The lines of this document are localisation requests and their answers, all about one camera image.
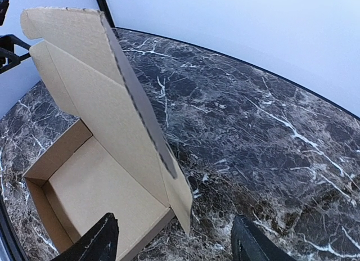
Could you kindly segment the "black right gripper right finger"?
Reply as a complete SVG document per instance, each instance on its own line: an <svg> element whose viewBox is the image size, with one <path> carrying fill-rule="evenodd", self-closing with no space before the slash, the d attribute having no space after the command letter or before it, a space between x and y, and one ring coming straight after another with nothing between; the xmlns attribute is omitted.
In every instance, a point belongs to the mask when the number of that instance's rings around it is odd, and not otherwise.
<svg viewBox="0 0 360 261"><path fill-rule="evenodd" d="M233 261L295 261L242 214L233 220L231 249Z"/></svg>

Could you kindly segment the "brown cardboard box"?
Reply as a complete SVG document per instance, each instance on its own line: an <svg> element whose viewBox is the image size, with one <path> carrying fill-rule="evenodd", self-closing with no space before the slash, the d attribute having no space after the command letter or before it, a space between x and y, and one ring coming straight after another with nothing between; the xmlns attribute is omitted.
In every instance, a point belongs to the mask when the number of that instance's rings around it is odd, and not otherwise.
<svg viewBox="0 0 360 261"><path fill-rule="evenodd" d="M191 187L104 13L29 8L21 27L55 103L77 118L24 173L60 255L76 260L70 248L105 214L117 223L116 260L133 259L172 218L189 233Z"/></svg>

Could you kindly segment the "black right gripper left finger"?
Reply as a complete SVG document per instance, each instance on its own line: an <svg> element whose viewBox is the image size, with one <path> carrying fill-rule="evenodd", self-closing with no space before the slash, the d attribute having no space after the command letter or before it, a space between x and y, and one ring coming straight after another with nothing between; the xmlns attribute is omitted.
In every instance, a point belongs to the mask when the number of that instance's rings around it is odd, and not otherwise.
<svg viewBox="0 0 360 261"><path fill-rule="evenodd" d="M113 213L106 213L73 246L55 257L55 260L116 260L118 237L118 220Z"/></svg>

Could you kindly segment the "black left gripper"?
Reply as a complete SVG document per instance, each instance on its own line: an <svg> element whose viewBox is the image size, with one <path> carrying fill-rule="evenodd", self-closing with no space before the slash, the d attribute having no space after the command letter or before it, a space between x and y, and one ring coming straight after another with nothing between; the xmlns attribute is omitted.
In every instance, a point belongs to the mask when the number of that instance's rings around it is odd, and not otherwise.
<svg viewBox="0 0 360 261"><path fill-rule="evenodd" d="M6 12L9 7L9 0L0 0L0 26L3 25ZM30 45L23 42L13 34L1 36L1 74L20 65L22 61L30 57L30 53L19 56L15 53L15 45L29 51Z"/></svg>

